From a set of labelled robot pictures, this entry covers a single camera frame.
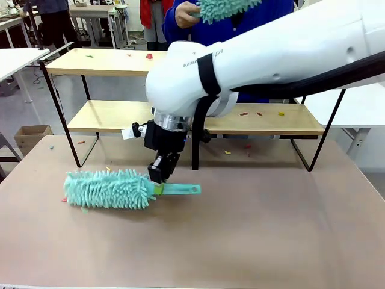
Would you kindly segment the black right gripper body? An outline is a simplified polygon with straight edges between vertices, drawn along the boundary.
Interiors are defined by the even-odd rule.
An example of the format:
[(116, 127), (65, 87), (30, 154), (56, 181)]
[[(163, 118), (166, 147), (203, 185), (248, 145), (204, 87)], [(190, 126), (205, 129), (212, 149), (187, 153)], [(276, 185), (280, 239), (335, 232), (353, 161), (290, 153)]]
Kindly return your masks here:
[(149, 120), (144, 136), (144, 146), (160, 154), (179, 153), (184, 149), (186, 138), (186, 131), (168, 131), (157, 125), (154, 120)]

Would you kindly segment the person's hand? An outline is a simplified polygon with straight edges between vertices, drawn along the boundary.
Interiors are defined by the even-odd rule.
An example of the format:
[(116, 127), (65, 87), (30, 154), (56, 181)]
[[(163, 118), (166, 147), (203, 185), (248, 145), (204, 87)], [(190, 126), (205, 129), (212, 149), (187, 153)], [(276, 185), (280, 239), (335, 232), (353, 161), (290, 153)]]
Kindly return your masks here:
[(185, 1), (179, 4), (175, 10), (175, 20), (179, 28), (191, 28), (199, 23), (200, 7)]

